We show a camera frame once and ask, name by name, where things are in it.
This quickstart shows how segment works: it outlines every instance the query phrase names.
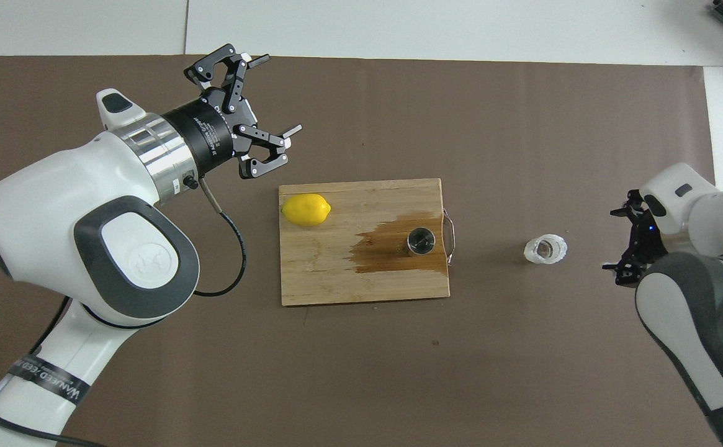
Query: cutting board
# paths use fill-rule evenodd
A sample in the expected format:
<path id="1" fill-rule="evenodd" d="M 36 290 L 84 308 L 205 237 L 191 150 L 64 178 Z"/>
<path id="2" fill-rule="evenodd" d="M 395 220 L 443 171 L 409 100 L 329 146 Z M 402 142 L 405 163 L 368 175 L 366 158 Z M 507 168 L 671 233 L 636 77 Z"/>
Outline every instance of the cutting board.
<path id="1" fill-rule="evenodd" d="M 279 209 L 314 192 L 328 218 L 299 227 L 279 213 L 282 305 L 318 305 L 449 297 L 441 179 L 279 186 Z M 409 255 L 406 238 L 426 227 L 436 246 Z"/>

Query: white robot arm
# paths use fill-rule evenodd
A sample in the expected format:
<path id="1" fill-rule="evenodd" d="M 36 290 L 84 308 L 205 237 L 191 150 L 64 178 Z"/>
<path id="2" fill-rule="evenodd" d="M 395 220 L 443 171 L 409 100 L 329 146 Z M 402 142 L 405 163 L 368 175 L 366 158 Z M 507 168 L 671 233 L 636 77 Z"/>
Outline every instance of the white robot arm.
<path id="1" fill-rule="evenodd" d="M 177 311 L 199 280 L 193 244 L 155 206 L 205 189 L 204 175 L 231 158 L 246 179 L 287 163 L 301 127 L 258 129 L 241 95 L 246 71 L 269 59 L 219 48 L 185 70 L 199 98 L 162 115 L 100 91 L 104 132 L 0 181 L 4 272 L 72 298 L 0 382 L 0 445 L 96 445 L 60 436 L 69 416 L 121 343 Z M 220 87 L 210 84 L 217 63 L 227 67 Z M 251 145 L 270 156 L 251 158 Z"/>
<path id="2" fill-rule="evenodd" d="M 633 227 L 620 263 L 604 268 L 637 287 L 643 325 L 723 444 L 723 192 L 677 164 L 611 214 Z"/>

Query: small metal cup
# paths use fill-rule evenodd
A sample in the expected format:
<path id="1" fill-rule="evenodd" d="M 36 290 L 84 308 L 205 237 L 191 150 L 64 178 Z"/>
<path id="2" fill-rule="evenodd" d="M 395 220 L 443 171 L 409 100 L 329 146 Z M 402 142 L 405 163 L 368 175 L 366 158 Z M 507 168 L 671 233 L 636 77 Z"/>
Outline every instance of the small metal cup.
<path id="1" fill-rule="evenodd" d="M 406 251 L 409 256 L 427 255 L 436 246 L 436 236 L 426 227 L 418 227 L 408 235 L 406 239 Z"/>

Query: wet stain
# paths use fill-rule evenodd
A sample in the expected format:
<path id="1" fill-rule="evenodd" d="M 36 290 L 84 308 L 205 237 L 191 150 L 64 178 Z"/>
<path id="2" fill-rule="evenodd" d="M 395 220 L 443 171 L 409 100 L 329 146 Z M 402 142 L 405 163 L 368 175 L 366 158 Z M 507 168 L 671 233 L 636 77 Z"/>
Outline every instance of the wet stain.
<path id="1" fill-rule="evenodd" d="M 350 249 L 347 260 L 356 264 L 356 273 L 379 271 L 437 271 L 447 274 L 447 257 L 441 239 L 442 216 L 429 212 L 399 215 L 397 220 L 383 222 L 371 232 L 359 233 L 361 240 Z M 426 227 L 436 235 L 436 246 L 427 255 L 409 256 L 405 247 L 411 230 Z"/>

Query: brown table covering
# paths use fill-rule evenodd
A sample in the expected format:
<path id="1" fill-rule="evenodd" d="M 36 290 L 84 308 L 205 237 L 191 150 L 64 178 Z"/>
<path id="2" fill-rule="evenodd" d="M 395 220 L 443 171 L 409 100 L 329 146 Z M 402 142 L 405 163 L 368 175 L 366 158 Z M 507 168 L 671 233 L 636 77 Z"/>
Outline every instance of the brown table covering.
<path id="1" fill-rule="evenodd" d="M 157 113 L 195 98 L 182 69 L 196 59 L 0 57 L 0 180 L 95 136 L 102 88 Z M 701 68 L 274 57 L 246 81 L 260 128 L 304 131 L 263 178 L 240 180 L 235 161 L 207 176 L 248 242 L 245 279 L 131 337 L 64 433 L 115 446 L 718 445 L 633 292 L 600 269 L 626 247 L 627 221 L 608 212 L 629 189 L 677 161 L 713 180 Z M 283 308 L 276 187 L 408 178 L 441 178 L 452 297 Z M 234 278 L 236 241 L 202 193 L 163 212 L 199 250 L 200 289 Z M 544 233 L 568 241 L 557 265 L 523 258 Z M 59 302 L 0 271 L 0 378 Z"/>

